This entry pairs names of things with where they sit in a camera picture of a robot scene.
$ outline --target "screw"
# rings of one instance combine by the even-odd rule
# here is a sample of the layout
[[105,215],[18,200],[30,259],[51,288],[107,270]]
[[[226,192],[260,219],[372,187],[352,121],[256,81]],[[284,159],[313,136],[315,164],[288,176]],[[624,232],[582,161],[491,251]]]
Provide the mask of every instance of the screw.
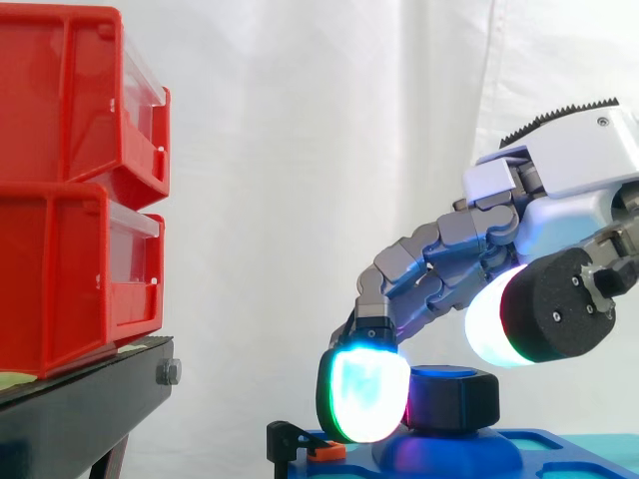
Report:
[[175,386],[182,377],[182,361],[180,359],[165,359],[158,367],[158,383],[164,386]]

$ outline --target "red plastic bin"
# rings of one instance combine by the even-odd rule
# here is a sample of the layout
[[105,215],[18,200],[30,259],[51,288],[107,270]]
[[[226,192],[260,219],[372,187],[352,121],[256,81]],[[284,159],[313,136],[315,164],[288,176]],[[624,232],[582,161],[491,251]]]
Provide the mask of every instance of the red plastic bin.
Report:
[[138,210],[169,194],[169,104],[110,7],[0,3],[2,182],[93,182]]
[[164,222],[92,184],[0,184],[0,371],[48,377],[162,325]]

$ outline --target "black metal stand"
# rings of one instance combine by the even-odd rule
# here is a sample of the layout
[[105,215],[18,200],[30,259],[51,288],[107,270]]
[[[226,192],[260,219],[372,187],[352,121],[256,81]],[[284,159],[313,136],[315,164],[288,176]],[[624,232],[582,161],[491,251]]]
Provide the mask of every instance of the black metal stand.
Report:
[[117,479],[127,436],[171,395],[171,337],[54,379],[0,391],[0,477]]
[[124,439],[102,456],[91,468],[89,479],[119,479],[128,440],[129,436],[124,436]]
[[289,422],[275,421],[267,426],[267,459],[275,465],[275,479],[289,477],[289,463],[298,458],[298,449],[315,454],[324,447],[330,444]]

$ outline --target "white backdrop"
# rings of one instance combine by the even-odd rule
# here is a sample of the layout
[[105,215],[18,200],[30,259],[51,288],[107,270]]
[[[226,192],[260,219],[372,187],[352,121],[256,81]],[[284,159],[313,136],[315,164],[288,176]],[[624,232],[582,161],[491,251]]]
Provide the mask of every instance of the white backdrop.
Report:
[[[163,332],[184,364],[124,479],[271,477],[266,425],[317,426],[318,361],[373,256],[447,213],[463,169],[535,115],[639,107],[632,1],[113,4],[173,94],[171,198],[152,210],[167,221]],[[404,351],[497,372],[503,426],[639,432],[638,300],[563,363],[495,371],[461,314]]]

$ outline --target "teal surface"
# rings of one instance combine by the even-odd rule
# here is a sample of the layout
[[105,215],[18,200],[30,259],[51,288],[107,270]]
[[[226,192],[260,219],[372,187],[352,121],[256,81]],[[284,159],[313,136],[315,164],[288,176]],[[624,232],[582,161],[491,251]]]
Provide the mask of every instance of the teal surface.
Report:
[[[573,444],[582,447],[608,461],[639,474],[639,435],[634,434],[590,434],[562,436]],[[540,443],[526,439],[514,440],[519,449],[545,450]],[[606,479],[594,472],[547,472],[543,479]],[[314,479],[361,479],[353,474],[320,474]]]
[[637,434],[590,434],[563,437],[579,447],[639,474],[639,435]]

